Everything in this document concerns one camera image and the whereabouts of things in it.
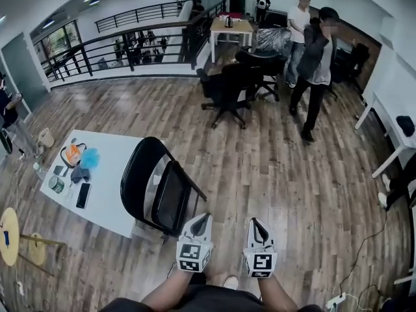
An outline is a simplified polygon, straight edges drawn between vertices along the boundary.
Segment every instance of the white t-shirt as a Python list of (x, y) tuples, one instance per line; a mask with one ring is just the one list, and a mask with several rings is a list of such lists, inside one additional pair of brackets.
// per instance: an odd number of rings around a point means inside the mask
[(308, 25), (311, 21), (311, 14), (307, 10), (302, 12), (298, 6), (292, 7), (287, 14), (288, 28), (292, 31), (292, 41), (296, 43), (304, 43), (305, 38), (303, 34), (293, 29), (289, 24), (289, 20), (294, 20), (294, 24), (301, 29), (305, 29), (306, 25)]

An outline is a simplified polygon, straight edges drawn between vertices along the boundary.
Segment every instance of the white desk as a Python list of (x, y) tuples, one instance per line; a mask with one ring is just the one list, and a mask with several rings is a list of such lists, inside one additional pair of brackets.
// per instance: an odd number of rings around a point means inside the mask
[[(60, 158), (60, 150), (71, 144), (73, 138), (77, 138), (76, 144), (85, 143), (88, 148), (97, 148), (100, 156), (98, 167), (90, 170), (89, 183), (91, 188), (85, 209), (76, 208), (75, 206), (79, 189), (84, 182), (83, 179), (78, 184), (72, 185), (73, 195), (70, 199), (65, 199), (72, 170), (68, 171), (66, 177), (60, 177), (65, 182), (64, 190), (60, 194), (55, 193), (47, 185), (49, 178), (53, 175), (55, 166), (64, 166)], [(40, 187), (41, 192), (86, 220), (130, 238), (135, 225), (135, 218), (124, 209), (120, 197), (120, 181), (131, 154), (141, 140), (143, 138), (74, 129), (62, 147), (59, 148), (57, 157)]]
[(364, 119), (369, 114), (370, 110), (373, 108), (374, 103), (378, 102), (383, 110), (385, 111), (387, 117), (389, 118), (389, 125), (386, 126), (386, 134), (385, 137), (391, 132), (394, 131), (398, 141), (400, 142), (399, 147), (395, 150), (394, 153), (390, 155), (388, 159), (371, 175), (371, 177), (375, 178), (378, 177), (393, 161), (396, 157), (406, 148), (416, 148), (416, 133), (413, 134), (411, 137), (407, 137), (401, 127), (397, 124), (396, 117), (397, 116), (410, 116), (410, 118), (415, 121), (415, 117), (412, 116), (410, 113), (407, 112), (406, 108), (401, 107), (397, 101), (388, 98), (386, 95), (373, 93), (372, 101), (367, 102), (367, 107), (365, 108), (363, 114), (359, 118), (356, 129), (361, 127)]
[(250, 25), (250, 22), (246, 19), (240, 21), (234, 21), (232, 28), (227, 28), (224, 21), (219, 18), (214, 19), (213, 24), (211, 25), (211, 60), (213, 64), (215, 63), (215, 45), (217, 44), (217, 38), (219, 34), (227, 34), (226, 42), (233, 42), (229, 40), (229, 34), (242, 34), (243, 45), (251, 45), (253, 40), (253, 27)]

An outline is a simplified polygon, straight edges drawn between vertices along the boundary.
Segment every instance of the black phone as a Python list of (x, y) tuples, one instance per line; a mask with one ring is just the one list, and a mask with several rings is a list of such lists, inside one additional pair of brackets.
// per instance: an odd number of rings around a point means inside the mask
[(78, 194), (77, 208), (85, 208), (88, 195), (90, 194), (90, 187), (91, 185), (88, 183), (83, 183), (81, 185), (81, 189), (79, 190)]

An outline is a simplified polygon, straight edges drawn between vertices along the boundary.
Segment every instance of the trash bin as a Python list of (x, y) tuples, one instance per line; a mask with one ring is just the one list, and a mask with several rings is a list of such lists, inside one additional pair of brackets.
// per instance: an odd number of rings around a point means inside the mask
[(49, 128), (45, 128), (42, 132), (40, 132), (38, 140), (41, 144), (48, 148), (53, 146), (53, 143), (55, 142), (51, 132), (49, 132)]

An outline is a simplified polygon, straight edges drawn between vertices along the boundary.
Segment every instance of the power strip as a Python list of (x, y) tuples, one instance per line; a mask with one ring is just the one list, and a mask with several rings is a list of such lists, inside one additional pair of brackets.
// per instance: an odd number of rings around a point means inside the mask
[(342, 295), (335, 296), (334, 298), (326, 302), (326, 308), (331, 310), (334, 306), (338, 306), (340, 303), (344, 302), (345, 298), (345, 292), (343, 292)]

